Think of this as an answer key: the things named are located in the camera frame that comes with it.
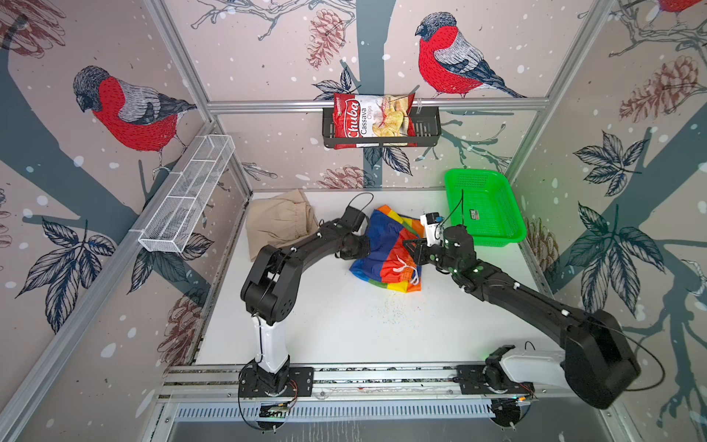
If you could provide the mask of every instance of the chip bag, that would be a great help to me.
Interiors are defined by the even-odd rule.
[[[410,124],[411,95],[334,94],[334,136],[336,138],[370,138],[372,136],[415,136]],[[377,143],[337,144],[335,149],[376,147]],[[386,143],[385,146],[415,146],[408,143]]]

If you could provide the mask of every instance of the bird tail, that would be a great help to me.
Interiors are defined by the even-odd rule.
[[[503,91],[510,95],[513,98],[526,98],[525,95],[520,95],[518,92],[514,91],[513,89],[507,87],[505,84],[501,85],[494,85],[494,87],[500,91]]]

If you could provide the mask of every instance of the bird wing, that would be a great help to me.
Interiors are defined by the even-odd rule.
[[[465,74],[484,60],[484,55],[464,38],[460,31],[451,46],[436,50],[435,60],[453,74]]]
[[[133,86],[118,80],[125,95],[125,104],[118,112],[118,118],[131,124],[152,124],[160,118],[159,93],[147,86]]]

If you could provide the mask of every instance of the mounting plate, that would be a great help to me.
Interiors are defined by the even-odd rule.
[[[314,382],[313,367],[290,367],[290,380],[297,384],[298,397],[310,397],[312,395],[312,384]],[[238,388],[238,395],[243,399],[254,397],[270,397],[265,394],[265,388],[256,378],[255,370],[252,366],[243,369],[243,379]],[[278,397],[294,397],[295,390],[287,385],[285,390]]]

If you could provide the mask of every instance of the ventilation grille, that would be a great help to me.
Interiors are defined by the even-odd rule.
[[[247,420],[254,420],[260,402],[241,402]],[[347,402],[300,402],[288,421],[342,421],[388,419],[470,419],[495,417],[489,399],[460,400],[376,400]],[[177,421],[240,420],[237,404],[181,404]]]

